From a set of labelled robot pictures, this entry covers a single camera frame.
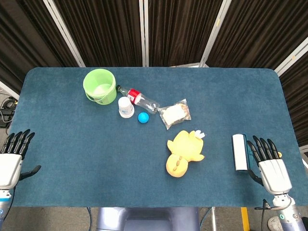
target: white cup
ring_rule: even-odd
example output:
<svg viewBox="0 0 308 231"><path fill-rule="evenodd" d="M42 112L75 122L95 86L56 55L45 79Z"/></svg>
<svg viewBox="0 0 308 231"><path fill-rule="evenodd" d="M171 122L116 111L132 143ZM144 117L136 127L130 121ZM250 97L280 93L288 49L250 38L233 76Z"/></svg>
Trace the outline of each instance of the white cup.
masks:
<svg viewBox="0 0 308 231"><path fill-rule="evenodd" d="M131 101L127 97L121 97L118 101L119 113L123 118L130 118L133 116L135 109Z"/></svg>

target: robotic hand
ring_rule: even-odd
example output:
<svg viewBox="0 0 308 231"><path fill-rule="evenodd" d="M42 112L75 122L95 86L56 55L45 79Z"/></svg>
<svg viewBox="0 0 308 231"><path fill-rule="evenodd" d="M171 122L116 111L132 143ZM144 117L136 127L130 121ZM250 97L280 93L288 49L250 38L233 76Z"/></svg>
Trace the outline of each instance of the robotic hand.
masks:
<svg viewBox="0 0 308 231"><path fill-rule="evenodd" d="M10 134L0 151L0 230L10 211L18 181L33 176L41 168L38 165L32 171L20 173L28 145L35 135L34 132L28 135L29 132L28 129L25 132Z"/></svg>
<svg viewBox="0 0 308 231"><path fill-rule="evenodd" d="M292 189L292 184L277 148L273 141L268 139L268 143L263 139L253 136L257 149L253 143L247 141L254 159L259 167L261 177L256 176L252 170L248 170L251 178L264 186L266 191L274 195L274 208L278 211L278 216L284 231L306 231L302 218L296 208L295 201L288 195Z"/></svg>

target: floor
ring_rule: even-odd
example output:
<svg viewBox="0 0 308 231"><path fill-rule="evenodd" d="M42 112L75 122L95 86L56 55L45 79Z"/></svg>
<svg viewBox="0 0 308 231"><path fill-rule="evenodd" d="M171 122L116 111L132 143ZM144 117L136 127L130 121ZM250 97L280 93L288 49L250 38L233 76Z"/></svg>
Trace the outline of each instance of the floor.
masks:
<svg viewBox="0 0 308 231"><path fill-rule="evenodd" d="M0 102L7 96L0 94ZM0 144L6 138L5 129L0 128ZM97 222L98 208L91 208L93 225L95 230ZM200 221L208 208L200 208ZM308 217L308 206L300 206L299 211L303 216ZM261 213L260 210L248 208L248 218L251 231L261 230ZM216 226L217 231L241 231L242 215L240 208L234 207L216 207ZM266 222L275 216L275 211L265 211L264 231L268 231ZM86 208L74 207L13 207L3 224L3 231L88 231L90 224L89 214ZM202 231L212 231L212 216L205 219Z"/></svg>

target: blue table mat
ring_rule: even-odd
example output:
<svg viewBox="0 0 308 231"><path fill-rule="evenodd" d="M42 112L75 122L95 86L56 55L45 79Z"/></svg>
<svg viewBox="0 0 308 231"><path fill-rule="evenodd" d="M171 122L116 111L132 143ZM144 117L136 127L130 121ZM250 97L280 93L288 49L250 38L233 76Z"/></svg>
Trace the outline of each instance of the blue table mat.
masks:
<svg viewBox="0 0 308 231"><path fill-rule="evenodd" d="M147 124L123 119L117 95L109 105L87 99L85 75L95 68L34 68L26 76L11 132L35 132L14 206L261 206L273 196L236 172L231 136L271 138L288 169L298 205L308 180L277 74L248 68L106 67L117 84L140 90L161 107L187 99L192 120L168 131L159 114ZM181 130L206 133L201 162L182 178L166 172L167 140Z"/></svg>

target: plastic bag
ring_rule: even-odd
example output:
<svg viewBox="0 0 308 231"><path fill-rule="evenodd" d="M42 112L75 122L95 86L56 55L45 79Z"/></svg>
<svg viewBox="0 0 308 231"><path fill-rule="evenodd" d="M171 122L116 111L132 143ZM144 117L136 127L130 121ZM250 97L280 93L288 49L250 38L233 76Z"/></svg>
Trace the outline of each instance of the plastic bag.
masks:
<svg viewBox="0 0 308 231"><path fill-rule="evenodd" d="M173 106L159 108L158 112L167 130L174 124L179 124L184 120L192 119L186 99L177 102Z"/></svg>

